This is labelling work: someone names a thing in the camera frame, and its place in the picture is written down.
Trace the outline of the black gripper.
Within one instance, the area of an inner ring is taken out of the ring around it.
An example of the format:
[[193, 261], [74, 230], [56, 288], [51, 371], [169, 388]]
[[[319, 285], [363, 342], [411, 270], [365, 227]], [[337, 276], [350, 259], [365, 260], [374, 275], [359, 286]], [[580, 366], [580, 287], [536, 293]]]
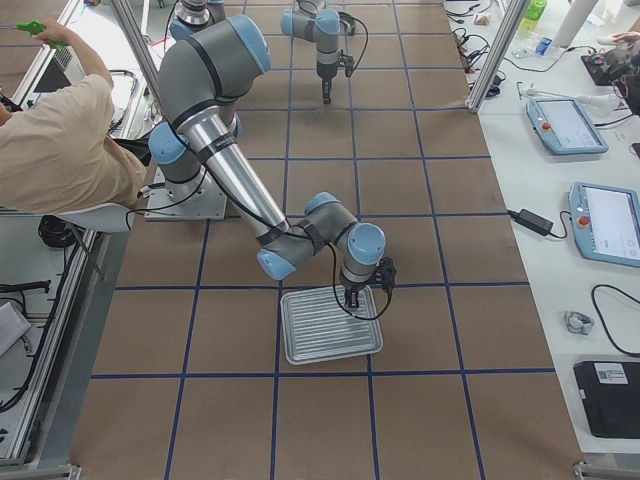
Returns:
[[359, 291], [374, 275], [375, 265], [361, 264], [353, 259], [344, 259], [340, 268], [340, 282], [345, 289], [345, 305], [359, 308]]
[[318, 70], [318, 76], [321, 78], [321, 88], [323, 95], [330, 95], [332, 88], [332, 81], [337, 75], [336, 70]]

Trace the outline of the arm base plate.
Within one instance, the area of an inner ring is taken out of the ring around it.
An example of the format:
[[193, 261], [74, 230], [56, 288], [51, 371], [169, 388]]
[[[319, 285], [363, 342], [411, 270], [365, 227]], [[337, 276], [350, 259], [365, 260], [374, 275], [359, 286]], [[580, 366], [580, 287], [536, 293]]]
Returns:
[[227, 197], [204, 168], [185, 183], [172, 183], [156, 168], [144, 217], [148, 221], [223, 220]]

